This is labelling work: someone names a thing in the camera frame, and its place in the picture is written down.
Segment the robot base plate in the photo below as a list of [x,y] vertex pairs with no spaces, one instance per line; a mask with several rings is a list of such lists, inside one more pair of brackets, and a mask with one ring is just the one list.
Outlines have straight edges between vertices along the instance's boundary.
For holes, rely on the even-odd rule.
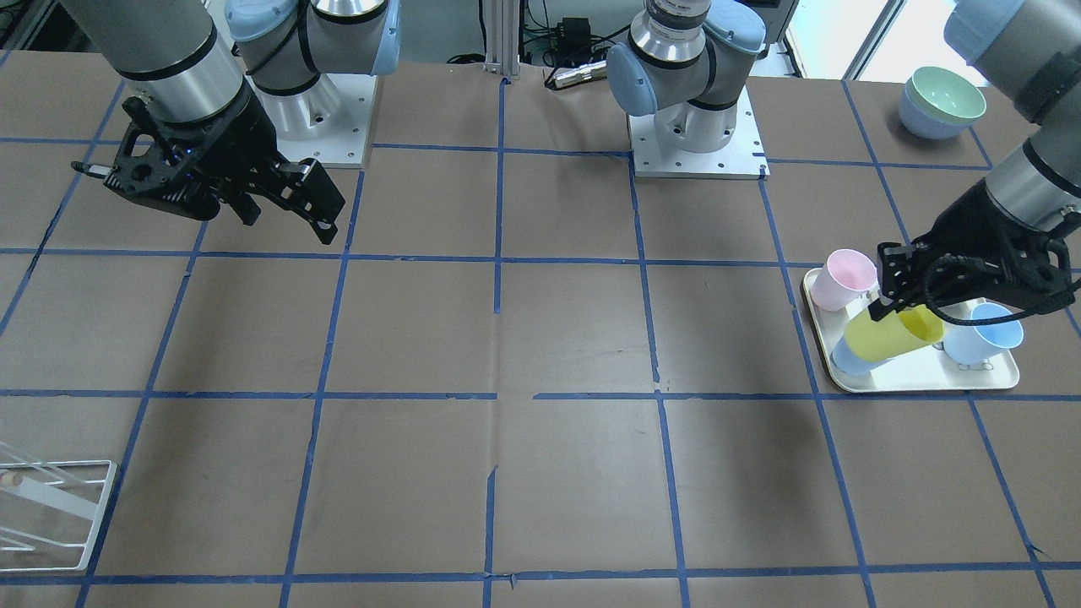
[[379,79],[371,74],[321,74],[312,88],[292,95],[256,91],[273,121],[278,151],[312,158],[326,168],[359,169],[368,157]]
[[761,180],[771,174],[747,88],[722,111],[683,103],[629,116],[627,128],[638,177]]

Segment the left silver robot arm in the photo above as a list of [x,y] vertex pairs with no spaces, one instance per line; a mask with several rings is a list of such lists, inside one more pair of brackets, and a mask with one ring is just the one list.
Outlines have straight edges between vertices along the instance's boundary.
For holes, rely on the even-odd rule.
[[[606,54],[611,93],[630,117],[686,106],[729,118],[768,27],[737,1],[648,1]],[[1013,318],[1070,307],[1078,278],[1067,243],[1078,229],[1077,1],[958,1],[943,39],[980,74],[991,113],[1027,124],[1016,149],[909,244],[877,247],[879,296],[869,314],[945,307],[973,299]]]

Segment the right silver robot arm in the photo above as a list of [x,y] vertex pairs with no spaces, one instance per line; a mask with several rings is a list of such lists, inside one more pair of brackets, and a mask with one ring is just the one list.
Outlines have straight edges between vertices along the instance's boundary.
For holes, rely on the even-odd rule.
[[66,1],[133,95],[112,163],[74,162],[132,204],[241,223],[258,198],[294,213],[321,243],[344,196],[321,166],[326,138],[359,138],[336,78],[397,69],[398,1],[228,1],[227,35],[199,1]]

